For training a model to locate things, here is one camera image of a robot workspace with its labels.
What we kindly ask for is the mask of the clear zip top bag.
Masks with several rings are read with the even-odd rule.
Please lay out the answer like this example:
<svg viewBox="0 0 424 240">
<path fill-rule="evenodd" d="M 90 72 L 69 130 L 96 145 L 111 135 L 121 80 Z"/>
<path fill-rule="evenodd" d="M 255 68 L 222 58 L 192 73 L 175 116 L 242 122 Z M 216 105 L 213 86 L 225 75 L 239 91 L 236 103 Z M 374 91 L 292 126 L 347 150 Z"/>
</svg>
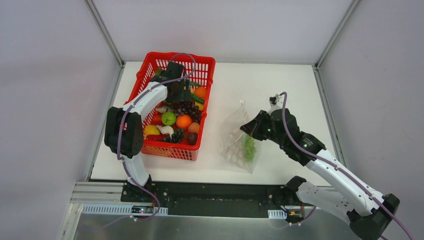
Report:
<svg viewBox="0 0 424 240">
<path fill-rule="evenodd" d="M 240 127 L 249 121 L 249 115 L 245 108 L 245 102 L 241 100 L 239 103 L 239 108 L 224 119 L 221 124 L 220 137 L 222 147 L 220 154 L 227 162 L 252 174 L 260 162 L 262 144 L 254 139 L 256 155 L 253 161 L 247 161 L 244 157 L 243 140 L 248 135 L 242 132 Z"/>
</svg>

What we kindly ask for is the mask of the red plastic basket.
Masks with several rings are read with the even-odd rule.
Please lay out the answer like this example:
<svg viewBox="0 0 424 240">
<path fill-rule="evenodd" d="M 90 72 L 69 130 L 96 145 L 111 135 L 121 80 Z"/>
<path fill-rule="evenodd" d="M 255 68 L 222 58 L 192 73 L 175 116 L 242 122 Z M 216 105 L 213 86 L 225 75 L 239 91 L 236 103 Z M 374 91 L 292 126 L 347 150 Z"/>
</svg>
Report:
<svg viewBox="0 0 424 240">
<path fill-rule="evenodd" d="M 190 71 L 195 68 L 193 75 L 189 76 L 190 80 L 196 83 L 193 88 L 205 88 L 204 105 L 199 123 L 200 128 L 197 141 L 196 144 L 189 145 L 186 141 L 183 143 L 167 143 L 145 139 L 141 153 L 146 155 L 196 161 L 198 158 L 199 148 L 202 143 L 209 97 L 213 84 L 213 76 L 216 65 L 216 61 L 213 57 L 199 56 L 195 54 L 191 54 L 190 56 L 178 56 L 176 52 L 151 51 L 147 53 L 139 71 L 135 75 L 135 84 L 131 94 L 129 95 L 128 101 L 130 102 L 134 100 L 147 87 L 151 78 L 155 75 L 155 70 L 157 68 L 162 70 L 166 69 L 170 60 L 183 65 L 185 68 L 185 74 L 190 73 Z"/>
</svg>

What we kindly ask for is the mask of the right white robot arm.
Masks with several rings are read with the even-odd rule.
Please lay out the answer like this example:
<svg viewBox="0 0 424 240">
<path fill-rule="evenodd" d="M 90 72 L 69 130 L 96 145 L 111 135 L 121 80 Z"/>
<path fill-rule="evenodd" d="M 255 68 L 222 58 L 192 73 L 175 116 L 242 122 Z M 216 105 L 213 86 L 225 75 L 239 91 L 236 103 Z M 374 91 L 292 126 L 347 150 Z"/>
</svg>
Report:
<svg viewBox="0 0 424 240">
<path fill-rule="evenodd" d="M 343 166 L 312 134 L 301 131 L 288 109 L 261 110 L 240 130 L 255 140 L 270 140 L 292 160 L 320 175 L 334 191 L 294 176 L 284 186 L 284 200 L 318 207 L 347 223 L 362 240 L 378 240 L 393 220 L 400 200 L 382 194 Z"/>
</svg>

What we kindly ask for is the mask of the dark red grape bunch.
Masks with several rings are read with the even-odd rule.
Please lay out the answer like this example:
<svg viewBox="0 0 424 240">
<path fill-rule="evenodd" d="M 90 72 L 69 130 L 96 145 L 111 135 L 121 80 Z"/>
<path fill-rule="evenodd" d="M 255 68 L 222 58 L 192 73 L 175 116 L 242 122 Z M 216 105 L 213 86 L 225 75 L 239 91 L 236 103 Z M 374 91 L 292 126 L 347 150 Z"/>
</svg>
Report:
<svg viewBox="0 0 424 240">
<path fill-rule="evenodd" d="M 171 105 L 171 109 L 176 116 L 187 115 L 192 121 L 200 123 L 202 119 L 202 109 L 195 101 L 179 101 Z"/>
</svg>

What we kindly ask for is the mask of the black grape bunch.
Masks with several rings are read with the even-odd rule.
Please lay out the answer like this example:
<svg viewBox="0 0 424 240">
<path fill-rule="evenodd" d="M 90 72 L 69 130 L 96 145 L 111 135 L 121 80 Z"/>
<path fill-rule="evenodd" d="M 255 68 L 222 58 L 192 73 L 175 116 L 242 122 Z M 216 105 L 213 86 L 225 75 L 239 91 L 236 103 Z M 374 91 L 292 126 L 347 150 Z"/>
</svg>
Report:
<svg viewBox="0 0 424 240">
<path fill-rule="evenodd" d="M 185 138 L 183 129 L 176 129 L 173 132 L 165 133 L 165 137 L 162 139 L 163 142 L 179 144 Z"/>
</svg>

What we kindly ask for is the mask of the green grape bunch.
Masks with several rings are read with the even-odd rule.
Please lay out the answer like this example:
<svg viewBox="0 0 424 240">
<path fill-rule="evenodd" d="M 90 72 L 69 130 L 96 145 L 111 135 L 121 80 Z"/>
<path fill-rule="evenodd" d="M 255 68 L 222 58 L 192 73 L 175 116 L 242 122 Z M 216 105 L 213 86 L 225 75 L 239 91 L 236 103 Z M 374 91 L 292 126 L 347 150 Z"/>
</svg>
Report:
<svg viewBox="0 0 424 240">
<path fill-rule="evenodd" d="M 246 136 L 243 140 L 243 154 L 245 159 L 248 162 L 252 162 L 255 158 L 256 153 L 257 149 L 255 140 L 250 136 Z"/>
</svg>

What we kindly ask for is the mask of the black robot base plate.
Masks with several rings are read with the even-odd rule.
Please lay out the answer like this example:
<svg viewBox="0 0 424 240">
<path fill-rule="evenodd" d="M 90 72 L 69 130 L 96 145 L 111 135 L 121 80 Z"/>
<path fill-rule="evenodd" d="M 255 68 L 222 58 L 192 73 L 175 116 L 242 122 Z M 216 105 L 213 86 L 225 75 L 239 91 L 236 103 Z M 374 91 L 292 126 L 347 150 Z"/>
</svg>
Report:
<svg viewBox="0 0 424 240">
<path fill-rule="evenodd" d="M 122 202 L 160 206 L 172 216 L 268 218 L 270 211 L 300 220 L 308 204 L 282 185 L 148 181 L 145 191 L 124 182 Z"/>
</svg>

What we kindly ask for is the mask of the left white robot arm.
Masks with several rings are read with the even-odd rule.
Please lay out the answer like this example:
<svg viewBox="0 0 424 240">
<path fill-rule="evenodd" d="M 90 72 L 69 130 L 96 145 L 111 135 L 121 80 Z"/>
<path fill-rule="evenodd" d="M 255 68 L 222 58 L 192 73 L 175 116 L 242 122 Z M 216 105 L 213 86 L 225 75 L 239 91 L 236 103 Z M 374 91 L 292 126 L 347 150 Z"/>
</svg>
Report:
<svg viewBox="0 0 424 240">
<path fill-rule="evenodd" d="M 146 185 L 150 175 L 142 160 L 144 146 L 143 120 L 154 107 L 168 97 L 168 86 L 172 83 L 186 85 L 185 80 L 194 72 L 192 69 L 183 75 L 185 67 L 170 61 L 164 71 L 165 76 L 155 75 L 146 87 L 131 101 L 122 107 L 112 106 L 107 111 L 104 131 L 104 144 L 116 154 L 123 165 L 127 181 L 135 185 L 133 195 L 140 202 L 152 198 L 153 189 Z"/>
</svg>

